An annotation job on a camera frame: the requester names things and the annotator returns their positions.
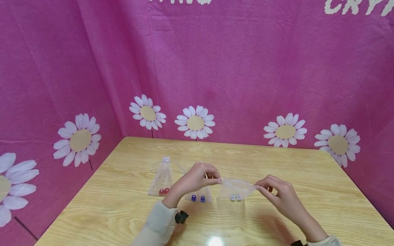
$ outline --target hand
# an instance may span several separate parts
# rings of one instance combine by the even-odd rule
[[[216,184],[221,184],[221,177],[215,166],[196,162],[185,175],[171,186],[170,192],[163,199],[163,204],[168,208],[175,208],[184,195]]]
[[[272,194],[272,188],[278,193]],[[256,189],[265,196],[278,211],[296,224],[309,242],[320,242],[328,237],[319,223],[308,213],[298,198],[293,185],[275,176],[268,175],[257,181]]]

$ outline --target daisy decoration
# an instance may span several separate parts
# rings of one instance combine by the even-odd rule
[[[36,190],[35,185],[27,184],[39,174],[33,169],[37,163],[33,160],[14,165],[15,153],[5,153],[0,156],[0,227],[11,221],[11,210],[24,208],[28,201],[22,196]]]
[[[210,127],[215,126],[213,115],[208,114],[208,109],[203,106],[193,106],[183,109],[184,115],[178,115],[175,124],[179,125],[179,131],[184,131],[185,137],[191,139],[204,139],[213,131]]]
[[[277,122],[270,122],[268,126],[264,127],[264,130],[268,132],[264,135],[264,138],[270,139],[268,144],[273,144],[275,147],[283,146],[287,148],[289,144],[296,145],[297,139],[302,140],[305,138],[307,133],[306,128],[302,128],[305,124],[305,120],[298,121],[299,115],[293,115],[288,113],[286,118],[282,115],[276,117]]]
[[[136,103],[132,102],[129,109],[135,114],[133,118],[139,120],[140,126],[146,127],[148,130],[163,128],[162,123],[165,123],[166,115],[160,113],[160,106],[153,106],[152,99],[147,98],[146,95],[142,95],[141,98],[135,96],[134,100]]]
[[[53,157],[55,159],[64,158],[63,166],[68,166],[74,160],[74,166],[78,167],[81,162],[86,163],[89,155],[96,154],[99,148],[100,134],[96,134],[100,125],[96,124],[96,118],[89,118],[88,114],[75,116],[75,124],[67,121],[63,128],[58,130],[58,134],[63,138],[56,142],[53,148],[57,150]]]
[[[322,130],[315,138],[319,141],[315,143],[316,147],[324,150],[343,167],[348,166],[348,159],[354,161],[356,154],[361,148],[357,145],[360,142],[360,136],[354,129],[348,129],[345,125],[331,125],[331,130]]]

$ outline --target white daisy petal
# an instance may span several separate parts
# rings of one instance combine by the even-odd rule
[[[349,144],[349,150],[353,151],[355,154],[359,153],[361,148],[357,144]]]
[[[346,155],[348,156],[349,160],[354,161],[356,159],[356,155],[352,150],[346,151]]]
[[[284,124],[285,125],[290,125],[290,122],[293,119],[293,113],[288,113],[286,118],[284,119]]]
[[[160,108],[160,106],[153,106],[153,111],[155,111],[156,113],[159,112],[162,108]]]
[[[269,141],[268,141],[268,144],[274,144],[274,143],[276,143],[276,141],[278,141],[278,137],[274,137],[273,139],[270,139]]]
[[[63,166],[68,166],[74,160],[75,152],[71,151],[63,160]]]
[[[294,117],[290,121],[290,125],[294,126],[298,122],[298,117],[299,117],[298,114],[294,115]]]
[[[91,134],[96,134],[96,133],[99,131],[99,129],[100,129],[100,125],[99,125],[99,124],[95,124],[95,125],[92,127],[92,130],[90,131],[90,133],[91,133]]]
[[[341,156],[341,162],[344,167],[348,167],[348,157],[346,155]]]
[[[215,126],[215,122],[213,122],[213,121],[205,121],[204,122],[204,125],[206,125],[206,126]]]
[[[0,205],[0,228],[4,227],[11,221],[11,212],[8,208]]]
[[[191,112],[190,112],[190,110],[187,109],[187,108],[184,108],[184,109],[183,109],[183,114],[184,114],[186,117],[188,117],[188,118],[191,117]]]
[[[82,119],[82,129],[86,129],[89,125],[89,115],[84,113],[84,118]]]
[[[139,114],[139,113],[141,112],[139,109],[134,108],[134,107],[128,107],[128,109],[129,109],[131,112],[135,113],[135,114]]]
[[[339,135],[340,135],[340,136],[344,137],[344,136],[346,135],[346,132],[347,132],[347,131],[348,131],[348,130],[347,130],[347,128],[346,128],[345,125],[340,125],[340,126],[339,126]]]
[[[332,124],[332,125],[331,125],[331,132],[332,132],[334,135],[339,135],[339,133],[340,133],[339,126],[338,126],[337,124]]]
[[[70,141],[69,141],[68,139],[62,139],[62,140],[57,141],[57,142],[53,145],[53,148],[54,148],[55,150],[60,150],[62,147],[66,146],[66,145],[69,145],[69,144],[70,144]]]
[[[165,115],[165,114],[163,114],[163,113],[160,113],[160,112],[157,112],[156,113],[156,118],[157,119],[165,119],[165,118],[167,118],[167,116]]]
[[[295,124],[295,129],[300,129],[303,125],[305,124],[305,120],[300,120],[299,122],[297,122],[297,124]]]
[[[135,115],[133,115],[133,119],[134,120],[141,120],[142,119],[142,115],[135,114]]]
[[[360,136],[354,136],[348,139],[349,144],[356,144],[358,142],[360,142]]]
[[[187,131],[184,133],[184,135],[185,135],[185,137],[190,137],[192,133],[193,133],[193,131],[189,129],[189,130],[187,130]]]
[[[274,132],[264,134],[264,138],[265,138],[265,139],[271,139],[271,138],[273,138],[273,137],[276,137],[276,135],[275,135]]]
[[[153,101],[151,98],[148,98],[148,106],[153,107]]]
[[[150,120],[147,120],[147,124],[145,126],[148,130],[152,129],[152,122]]]
[[[88,126],[87,126],[87,129],[88,129],[89,131],[91,131],[92,128],[93,128],[93,126],[95,126],[95,124],[96,124],[96,117],[92,117],[92,118],[89,120],[89,124],[88,124]]]
[[[315,145],[315,147],[326,146],[326,145],[328,145],[328,142],[325,140],[320,140],[320,141],[317,141],[314,145]]]
[[[34,160],[28,160],[28,161],[21,162],[19,164],[16,164],[15,166],[11,167],[10,169],[8,169],[8,171],[6,172],[6,176],[9,176],[11,173],[14,173],[14,172],[31,170],[36,165],[37,165],[37,163]]]
[[[203,118],[203,117],[205,117],[205,116],[207,116],[208,115],[208,109],[207,108],[204,108],[203,110],[201,110],[201,113],[200,113],[200,117],[201,118]]]
[[[273,128],[272,126],[264,126],[264,131],[266,131],[268,133],[273,133],[276,131],[276,129]]]
[[[53,153],[53,158],[54,158],[54,159],[63,158],[63,157],[65,157],[66,155],[68,155],[68,153],[70,153],[70,150],[71,150],[70,146],[69,146],[69,145],[66,145],[66,146],[60,148],[60,149],[59,149],[58,151],[56,151],[55,153]]]
[[[273,121],[270,121],[270,122],[268,123],[268,126],[271,126],[271,127],[275,128],[275,130],[279,128],[278,123],[273,122]]]
[[[282,142],[283,142],[283,139],[278,139],[278,140],[273,144],[273,146],[274,146],[274,147],[280,147],[280,146],[282,145]]]
[[[6,175],[6,177],[8,178],[11,184],[17,185],[32,180],[39,173],[40,173],[39,170],[33,169],[27,171],[13,172],[9,175]]]
[[[316,134],[315,138],[319,139],[319,140],[327,140],[327,139],[330,138],[330,136],[329,135],[325,135],[325,134]]]
[[[203,136],[203,133],[201,132],[201,130],[198,130],[198,131],[197,131],[197,137],[198,137],[199,139],[204,139],[204,136]]]
[[[210,121],[210,120],[213,120],[214,118],[215,117],[213,115],[207,115],[207,116],[203,117],[203,120],[204,121]]]
[[[291,137],[291,138],[289,138],[289,144],[296,145],[297,144],[297,140],[294,137]]]
[[[333,133],[330,130],[321,130],[320,133],[324,135],[328,135],[329,137],[333,135]]]
[[[75,166],[75,167],[79,167],[79,165],[81,164],[81,161],[82,161],[82,152],[79,151],[79,152],[76,153],[76,155],[75,155],[74,166]]]
[[[95,150],[91,145],[89,145],[89,146],[86,148],[86,151],[87,151],[87,153],[88,153],[89,155],[94,155],[94,154],[96,154],[96,150]]]
[[[300,128],[295,133],[296,134],[305,134],[307,132],[308,132],[308,130],[306,128]]]
[[[289,146],[289,140],[288,139],[284,139],[283,142],[282,142],[282,146],[284,148],[287,148]]]
[[[146,95],[142,94],[142,102],[144,103],[144,106],[148,106],[148,98]]]
[[[146,126],[147,125],[147,120],[145,120],[145,119],[140,120],[139,121],[139,125],[142,126],[142,127]]]
[[[9,210],[17,210],[24,208],[29,202],[18,196],[6,196],[3,199],[4,207],[8,208]]]
[[[196,138],[197,138],[197,131],[193,131],[193,132],[191,133],[190,138],[191,138],[191,139],[196,139]]]
[[[160,128],[163,128],[163,125],[160,123],[160,121],[158,119],[154,120],[154,122],[156,123],[156,125]]]
[[[276,117],[276,122],[278,122],[279,126],[283,126],[285,123],[285,119],[282,115],[279,115],[278,117]]]
[[[141,98],[139,98],[138,96],[134,97],[134,100],[136,101],[136,103],[138,104],[138,106],[143,107],[144,106],[144,102],[142,101]]]
[[[204,131],[206,131],[206,133],[208,133],[208,134],[212,134],[212,132],[213,132],[212,129],[209,128],[208,126],[204,126],[203,129],[204,129]]]
[[[298,133],[296,133],[296,134],[294,135],[294,138],[295,138],[295,139],[298,139],[298,140],[303,140],[303,139],[305,138],[305,135],[304,135],[304,134],[298,134]]]
[[[59,136],[61,136],[64,139],[70,139],[72,136],[71,131],[68,130],[67,128],[60,128],[58,130],[58,134],[59,134]]]
[[[76,133],[77,128],[76,125],[71,122],[71,121],[67,121],[66,123],[64,123],[64,126],[66,127],[66,129],[68,129],[72,134]]]
[[[5,153],[0,156],[0,173],[7,171],[15,162],[17,155],[15,153]]]
[[[354,129],[350,129],[348,133],[346,133],[345,138],[349,139],[351,137],[357,136],[357,132]]]
[[[84,120],[83,114],[78,114],[75,116],[75,124],[79,130],[82,129],[82,121]]]
[[[203,109],[204,109],[204,107],[203,106],[197,106],[197,108],[196,108],[196,115],[197,116],[200,116],[200,114],[201,114],[201,111],[203,111]]]
[[[186,125],[186,123],[186,120],[175,120],[175,124],[177,124],[178,126],[184,126]]]
[[[98,147],[99,145],[100,145],[99,142],[91,142],[90,143],[90,146],[92,146],[94,148],[94,150],[98,150],[99,149],[99,147]]]
[[[180,127],[178,127],[179,131],[187,131],[188,129],[189,129],[188,126],[180,126]]]
[[[156,122],[154,122],[154,121],[151,121],[151,122],[152,122],[152,128],[155,130],[159,130],[159,128],[156,125]]]
[[[93,142],[98,142],[101,139],[101,135],[100,134],[95,134],[92,136],[92,141]]]
[[[191,113],[192,116],[195,116],[195,115],[196,115],[196,110],[194,109],[193,106],[189,106],[189,111],[190,111],[190,113]]]
[[[27,196],[35,192],[36,189],[37,187],[35,185],[23,183],[23,184],[13,185],[9,190],[9,194],[12,196]]]
[[[82,163],[87,163],[88,160],[89,160],[89,154],[87,153],[87,150],[82,150],[81,152]]]

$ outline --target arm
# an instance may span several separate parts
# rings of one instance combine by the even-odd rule
[[[275,188],[278,193],[271,193]],[[334,236],[328,236],[319,223],[308,213],[293,186],[275,176],[268,175],[256,183],[256,189],[286,218],[296,224],[307,238],[308,246],[340,246]]]
[[[175,215],[181,198],[207,185],[220,184],[217,169],[206,163],[195,163],[192,168],[170,188],[170,192],[157,202],[149,214],[144,227],[134,239],[132,246],[165,245],[175,229]]]

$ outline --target person's right hand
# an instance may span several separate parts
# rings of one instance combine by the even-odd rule
[[[293,185],[275,176],[268,175],[262,180],[257,181],[256,189],[265,196],[278,211],[291,220],[294,224],[300,225],[310,215],[298,198]],[[272,188],[278,191],[272,194]]]

